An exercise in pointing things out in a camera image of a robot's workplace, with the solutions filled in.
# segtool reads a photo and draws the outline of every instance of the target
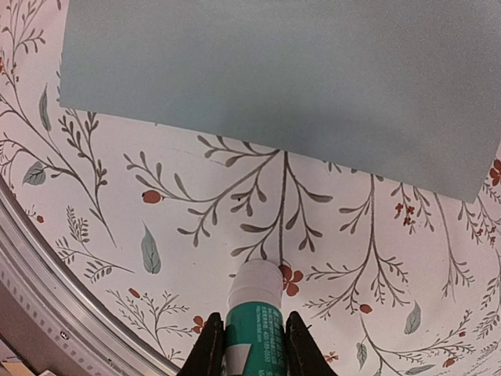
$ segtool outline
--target light blue paper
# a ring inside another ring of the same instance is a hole
[[[499,145],[495,2],[70,2],[61,105],[473,201]]]

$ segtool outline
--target floral wallpaper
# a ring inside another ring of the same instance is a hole
[[[181,365],[204,319],[225,314],[238,266],[264,258],[281,265],[284,313],[301,313],[340,375],[501,376],[499,159],[469,204],[281,150],[61,108],[66,11],[59,0],[2,2],[0,172],[132,331]]]

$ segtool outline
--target green label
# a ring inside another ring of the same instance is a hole
[[[286,376],[282,313],[261,302],[229,311],[225,358],[228,376]]]

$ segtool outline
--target metal rim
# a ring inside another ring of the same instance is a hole
[[[126,375],[176,375],[179,371],[113,316],[59,260],[2,177],[0,270],[0,283],[6,285],[8,280],[6,287],[11,294],[13,288],[24,290],[31,299],[24,310],[29,307],[31,313],[43,312],[54,327],[60,328],[57,336],[51,337],[55,345],[72,357],[78,356],[82,366],[91,364],[87,367],[93,369],[91,374],[103,374],[97,369],[105,370],[104,374],[113,370]]]

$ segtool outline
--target twig print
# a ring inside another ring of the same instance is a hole
[[[477,358],[477,361],[484,360],[485,358],[489,357],[493,352],[495,352],[499,347],[499,341],[501,341],[501,339],[489,343],[482,350],[480,350],[480,356]]]
[[[327,317],[330,317],[330,310],[339,302],[348,302],[346,305],[346,309],[350,310],[350,313],[354,313],[359,308],[359,302],[357,301],[357,296],[359,295],[359,290],[357,289],[358,283],[362,275],[364,274],[367,265],[373,255],[376,267],[377,274],[374,277],[370,290],[373,291],[374,298],[376,298],[376,302],[380,302],[384,304],[386,301],[387,292],[390,293],[392,298],[392,306],[395,307],[398,303],[403,306],[405,304],[409,304],[408,301],[404,300],[402,296],[405,294],[405,291],[393,285],[391,280],[389,279],[387,273],[394,273],[396,277],[398,277],[403,284],[407,284],[407,272],[402,270],[402,262],[396,262],[396,257],[390,258],[382,258],[377,249],[376,243],[376,229],[375,229],[375,185],[374,185],[374,175],[370,176],[370,191],[366,200],[363,204],[358,206],[357,208],[341,208],[340,213],[350,214],[355,213],[355,218],[351,220],[349,223],[343,225],[341,227],[341,231],[346,230],[349,226],[351,227],[350,233],[353,234],[356,231],[356,226],[359,223],[362,213],[370,212],[370,235],[369,235],[369,245],[367,248],[366,257],[362,261],[362,263],[354,269],[348,268],[347,266],[342,266],[342,269],[333,268],[329,263],[327,264],[328,270],[321,271],[316,267],[312,267],[313,273],[310,273],[306,276],[306,280],[318,280],[320,278],[326,277],[327,280],[337,280],[339,278],[348,277],[354,275],[353,280],[350,285],[344,292],[340,295],[329,295],[327,298],[321,298],[317,302],[309,301],[305,303],[305,307],[307,308],[315,308],[319,309],[319,311],[314,315],[314,317],[321,317],[324,320]]]
[[[473,367],[470,368],[470,370],[468,370],[466,372],[463,372],[461,374],[461,376],[478,376],[479,374],[483,374],[483,373],[485,373],[487,371],[490,371],[490,368],[477,371],[478,368],[480,368],[481,366],[483,366],[490,358],[491,358],[490,356],[486,356],[483,359],[479,358],[479,360],[477,362],[475,362],[475,364],[473,365]]]
[[[430,201],[421,193],[421,191],[413,186],[414,198],[420,203],[420,208],[417,209],[416,217],[419,218],[421,214],[423,214],[425,222],[424,228],[429,228],[433,233],[435,228],[433,227],[433,223],[431,223],[431,213],[428,211],[430,207]]]
[[[184,362],[185,358],[181,357],[181,352],[179,350],[171,349],[171,352],[166,356],[167,360],[171,362],[179,361]]]
[[[445,367],[450,367],[457,360],[463,358],[465,354],[472,354],[475,351],[475,348],[472,346],[472,344],[464,343],[463,341],[454,342],[455,338],[458,337],[460,333],[466,330],[466,324],[470,321],[470,315],[471,311],[467,310],[463,319],[460,321],[458,328],[455,330],[451,330],[449,334],[444,338],[438,337],[433,342],[433,344],[427,347],[409,351],[391,351],[387,349],[382,349],[371,338],[363,318],[360,318],[365,337],[359,344],[360,346],[365,347],[364,341],[367,340],[370,348],[376,353],[377,357],[379,358],[379,368],[376,374],[378,374],[378,372],[379,374],[382,374],[384,366],[386,366],[389,370],[393,371],[395,374],[400,376],[403,376],[404,374],[414,374],[411,373],[410,370],[403,374],[404,371],[397,370],[395,366],[390,363],[390,360],[387,358],[387,356],[395,356],[398,360],[405,360],[410,363],[419,364],[419,366],[413,368],[413,370],[417,372],[419,370],[426,371],[434,367],[434,365],[432,364],[426,365],[424,362],[424,357],[431,358],[443,354],[447,358],[447,360],[444,363]]]
[[[233,166],[240,158],[244,157],[254,157],[260,160],[257,167],[252,169],[242,178],[236,180],[232,185],[224,189],[218,195],[208,198],[208,199],[196,199],[188,190],[185,188],[184,183],[177,173],[174,174],[175,185],[178,188],[178,193],[173,190],[168,189],[162,182],[162,164],[157,162],[155,164],[155,171],[150,169],[146,155],[144,152],[139,153],[140,162],[134,162],[127,154],[124,155],[125,160],[128,162],[127,170],[138,169],[142,172],[142,175],[136,175],[136,179],[151,190],[143,194],[143,200],[145,202],[156,204],[165,199],[184,201],[190,204],[204,204],[205,209],[200,210],[199,208],[188,208],[188,213],[198,217],[198,224],[192,230],[187,230],[184,228],[178,228],[178,231],[183,235],[188,235],[193,237],[193,246],[198,247],[200,243],[200,235],[203,234],[205,237],[209,237],[211,233],[207,229],[207,223],[211,220],[213,226],[218,224],[218,205],[227,197],[230,200],[236,201],[235,206],[233,206],[230,211],[232,213],[237,213],[238,211],[245,209],[248,217],[254,214],[254,209],[252,207],[252,198],[256,197],[260,202],[264,203],[267,201],[267,196],[261,189],[259,185],[259,179],[263,169],[269,165],[272,161],[276,160],[279,154],[283,155],[282,162],[282,175],[281,175],[281,188],[280,188],[280,204],[277,213],[270,224],[266,226],[256,226],[250,223],[242,223],[240,228],[247,233],[260,233],[260,239],[251,245],[246,245],[244,247],[239,247],[232,250],[231,255],[237,256],[243,252],[247,253],[246,260],[248,260],[256,250],[259,250],[262,258],[266,259],[267,252],[265,250],[266,241],[271,235],[276,233],[279,243],[279,260],[283,261],[283,236],[284,227],[285,230],[292,230],[298,223],[298,219],[303,225],[305,232],[305,237],[299,244],[299,249],[302,250],[308,245],[310,251],[315,251],[315,244],[312,237],[322,237],[322,233],[318,230],[313,229],[308,224],[308,219],[305,211],[305,199],[308,198],[316,203],[328,203],[332,200],[331,196],[313,193],[309,190],[295,175],[292,166],[289,161],[289,154],[287,152],[279,152],[279,150],[273,150],[268,153],[257,152],[249,143],[243,143],[247,151],[234,150],[228,147],[225,140],[222,137],[218,137],[218,143],[221,146],[213,146],[204,137],[198,136],[198,140],[205,146],[209,147],[209,151],[205,153],[205,157],[209,158],[214,153],[226,153],[230,157],[226,160],[225,166]],[[242,186],[246,182],[252,182],[248,190],[236,191],[237,188]],[[287,184],[292,183],[292,189],[295,190],[297,194],[297,207],[295,213],[285,222],[285,207],[286,207],[286,190]]]
[[[396,196],[397,193],[400,193],[402,199],[395,207],[395,210],[397,211],[397,214],[395,214],[395,219],[400,217],[403,210],[404,213],[403,226],[409,226],[409,235],[412,235],[413,233],[416,232],[416,228],[414,227],[414,225],[416,224],[416,220],[412,218],[415,208],[412,205],[410,205],[411,203],[410,196],[408,196],[405,193],[403,183],[398,184],[398,187],[393,192],[391,192],[391,196],[392,197]]]
[[[332,172],[332,169],[335,168],[336,171],[341,174],[341,169],[339,168],[339,166],[337,164],[332,163],[332,162],[327,162],[327,161],[324,161],[323,163],[327,164],[327,170],[329,170],[329,172]]]
[[[36,219],[37,217],[37,211],[34,210],[34,205],[31,206],[31,209],[24,209],[24,213],[28,218]]]
[[[171,353],[167,355],[160,339],[162,331],[167,334],[176,334],[179,337],[183,337],[185,335],[189,337],[193,336],[192,328],[166,324],[163,321],[165,314],[173,315],[189,311],[189,307],[186,305],[177,305],[174,303],[179,295],[173,295],[164,291],[162,294],[163,301],[160,304],[157,304],[155,303],[155,299],[151,298],[147,292],[140,295],[140,293],[132,288],[129,289],[129,293],[133,298],[126,296],[125,299],[123,299],[118,291],[106,290],[106,292],[108,294],[112,294],[112,296],[116,298],[116,303],[120,306],[120,313],[128,320],[130,325],[138,331],[145,331],[148,333],[157,343],[161,353],[167,359],[172,360],[174,357],[178,360],[182,359],[178,357],[179,352],[175,352],[174,350],[171,350]]]
[[[98,123],[97,121],[95,121],[96,114],[88,113],[88,121],[85,121],[84,129],[82,123],[80,122],[80,118],[77,118],[77,112],[74,110],[69,110],[81,127],[81,133],[78,132],[80,136],[77,133],[71,136],[73,136],[74,138],[81,138],[82,136],[84,136],[85,143],[88,147],[88,157],[95,172],[95,182],[92,188],[89,188],[77,173],[73,165],[68,161],[67,157],[63,155],[59,147],[54,143],[52,139],[52,125],[47,113],[47,87],[45,87],[45,91],[42,93],[39,102],[41,127],[36,127],[34,123],[28,118],[20,102],[17,87],[19,76],[16,75],[16,54],[21,48],[23,48],[23,51],[28,54],[30,52],[30,47],[32,47],[33,50],[37,52],[39,47],[38,43],[45,44],[45,40],[41,37],[43,30],[37,31],[34,27],[31,27],[33,19],[36,17],[45,3],[46,0],[33,0],[27,3],[25,3],[23,0],[9,0],[9,4],[6,6],[9,14],[9,24],[2,26],[2,33],[7,33],[9,35],[12,42],[12,48],[10,49],[10,54],[8,56],[6,55],[5,50],[0,48],[0,62],[2,64],[2,71],[0,75],[1,77],[6,79],[6,87],[12,89],[12,98],[8,98],[8,94],[6,92],[0,92],[0,104],[3,104],[5,107],[5,109],[0,112],[0,118],[8,114],[17,116],[51,150],[51,152],[58,157],[62,165],[57,165],[52,162],[49,156],[42,158],[36,155],[27,147],[22,145],[22,143],[10,139],[4,133],[5,138],[0,141],[0,172],[8,179],[9,186],[12,189],[13,184],[11,180],[11,171],[13,162],[16,156],[19,155],[19,153],[25,153],[31,155],[36,160],[32,168],[34,168],[36,165],[37,178],[32,180],[24,180],[24,183],[30,183],[31,185],[42,184],[45,181],[46,170],[52,172],[52,178],[56,178],[60,175],[67,175],[72,179],[75,179],[91,201],[92,207],[89,209],[90,212],[104,225],[106,231],[108,232],[108,235],[110,236],[110,239],[113,241],[114,245],[116,245],[110,228],[108,227],[106,220],[104,219],[99,204],[99,188],[106,185],[107,181],[105,179],[102,179],[102,177],[106,174],[106,169],[100,165],[99,160],[96,160],[94,158],[90,143],[91,133],[96,129]]]
[[[484,202],[477,196],[478,204],[480,205],[480,211],[478,212],[477,220],[480,221],[480,234],[484,234],[487,238],[488,243],[494,247],[496,242],[496,237],[493,235],[496,229],[501,226],[501,218],[493,219],[485,208]]]
[[[80,250],[70,246],[68,239],[62,237],[56,240],[57,254],[65,264],[70,265],[75,262],[77,257],[84,258],[86,261],[84,277],[91,284],[99,281],[105,276],[110,275],[114,269],[123,270],[125,272],[134,273],[132,270],[124,268],[94,256],[87,248],[87,243],[90,241],[88,237],[88,221],[87,219],[77,218],[72,207],[67,207],[67,223],[70,230],[70,236],[79,244]]]
[[[449,235],[449,228],[447,226],[447,220],[445,219],[444,208],[440,202],[440,198],[436,193],[433,193],[435,200],[437,201],[438,210],[440,211],[440,216],[442,217],[442,223],[444,225],[445,239],[447,240],[447,252],[449,257],[449,271],[447,273],[447,282],[442,288],[443,298],[447,298],[449,291],[452,293],[452,298],[454,302],[456,301],[456,296],[454,295],[454,286],[457,286],[460,282],[463,286],[469,287],[475,279],[470,275],[470,270],[466,269],[467,262],[458,262],[454,257],[452,252],[451,238]]]
[[[467,222],[467,231],[470,231],[471,240],[475,239],[477,244],[483,243],[480,236],[482,235],[483,229],[478,230],[478,223],[475,222],[475,213],[468,209],[468,205],[466,202],[461,202],[461,210],[457,216],[457,220],[461,221],[463,217]]]
[[[488,195],[488,198],[496,202],[497,204],[501,204],[501,195],[495,192],[492,186],[489,183],[482,183],[482,192]]]
[[[397,188],[395,188],[390,196],[394,197],[397,194],[401,197],[401,200],[395,206],[395,210],[397,213],[395,214],[395,219],[399,218],[403,213],[404,221],[403,226],[409,226],[409,235],[412,235],[416,232],[416,220],[413,218],[414,211],[416,208],[412,206],[411,197],[405,192],[404,183],[399,183]],[[424,228],[429,228],[430,231],[434,232],[433,224],[431,223],[431,213],[428,211],[430,207],[430,201],[420,192],[418,188],[413,186],[413,195],[416,200],[419,208],[417,209],[416,218],[419,218],[421,215],[424,217]]]
[[[499,311],[501,310],[501,291],[499,288],[501,287],[501,255],[496,249],[496,261],[498,266],[498,274],[494,278],[492,278],[487,283],[487,291],[484,297],[482,298],[481,310],[487,309],[491,300],[498,295],[496,299],[496,306],[491,308],[491,310],[485,315],[482,321],[477,325],[474,332],[478,333],[477,339],[484,339],[488,336],[488,334],[497,326],[497,324],[501,321],[499,319]]]

